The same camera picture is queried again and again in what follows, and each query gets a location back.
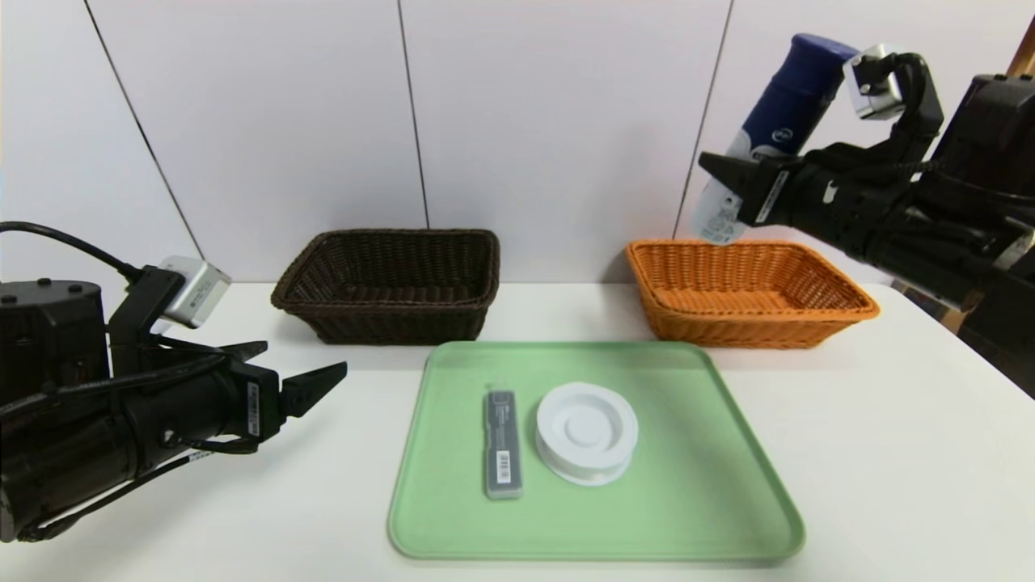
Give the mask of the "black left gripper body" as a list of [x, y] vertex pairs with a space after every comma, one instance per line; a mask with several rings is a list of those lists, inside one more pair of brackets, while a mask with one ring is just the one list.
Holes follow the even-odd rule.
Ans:
[[233, 356], [149, 356], [142, 369], [155, 379], [120, 392], [124, 481], [223, 435], [238, 440], [228, 453], [255, 452], [280, 428], [274, 406], [280, 378], [272, 369]]

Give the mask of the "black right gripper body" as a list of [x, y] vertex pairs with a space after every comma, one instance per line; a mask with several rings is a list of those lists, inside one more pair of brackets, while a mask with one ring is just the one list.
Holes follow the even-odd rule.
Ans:
[[822, 156], [744, 159], [737, 183], [742, 199], [737, 217], [750, 227], [780, 226], [805, 233], [828, 246], [853, 251], [851, 223], [838, 202], [825, 203], [829, 190], [837, 196], [849, 168]]

